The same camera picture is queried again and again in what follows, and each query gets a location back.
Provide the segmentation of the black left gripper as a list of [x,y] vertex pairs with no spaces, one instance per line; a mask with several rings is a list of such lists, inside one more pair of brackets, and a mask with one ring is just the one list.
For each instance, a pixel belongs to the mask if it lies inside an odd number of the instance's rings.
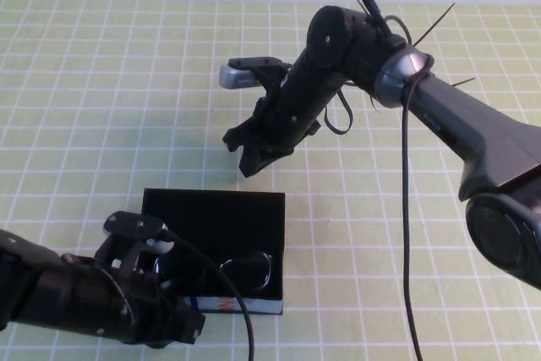
[[148,347],[165,348],[174,343],[192,345],[203,330],[205,316],[176,291],[160,287],[150,271],[132,273],[128,298],[134,303],[135,337],[149,338]]

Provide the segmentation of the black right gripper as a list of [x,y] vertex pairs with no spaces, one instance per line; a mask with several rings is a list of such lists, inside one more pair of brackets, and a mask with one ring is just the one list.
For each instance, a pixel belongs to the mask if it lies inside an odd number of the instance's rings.
[[322,85],[306,81],[272,82],[251,118],[229,129],[222,141],[230,152],[242,148],[239,170],[250,178],[290,156],[307,136],[318,131]]

